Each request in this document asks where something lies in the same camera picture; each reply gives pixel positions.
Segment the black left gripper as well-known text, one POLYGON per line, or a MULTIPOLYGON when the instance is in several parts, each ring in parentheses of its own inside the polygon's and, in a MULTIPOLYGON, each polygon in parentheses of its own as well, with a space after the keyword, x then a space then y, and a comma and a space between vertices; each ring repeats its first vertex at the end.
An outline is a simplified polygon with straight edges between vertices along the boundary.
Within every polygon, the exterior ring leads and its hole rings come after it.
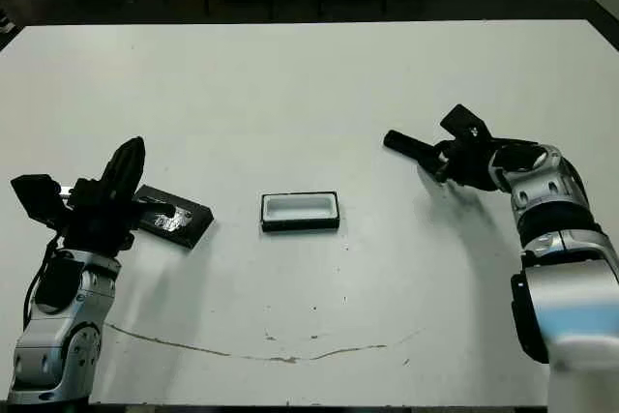
POLYGON ((78 180, 67 199, 69 217, 64 247, 96 254, 118 254, 133 246, 133 231, 146 214, 173 218, 166 202, 135 195, 143 174, 145 144, 141 136, 123 143, 107 163, 101 181, 78 180))

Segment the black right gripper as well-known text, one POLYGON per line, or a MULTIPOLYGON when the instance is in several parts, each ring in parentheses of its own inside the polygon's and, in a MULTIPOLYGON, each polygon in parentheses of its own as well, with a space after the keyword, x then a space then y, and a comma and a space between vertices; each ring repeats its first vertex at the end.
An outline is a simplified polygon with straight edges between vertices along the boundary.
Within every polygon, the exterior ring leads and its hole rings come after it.
POLYGON ((421 142, 424 157, 444 157, 445 161, 420 162, 420 167, 436 182, 449 180, 461 186, 496 186, 489 172, 490 160, 503 145, 498 139, 465 142, 461 139, 421 142))

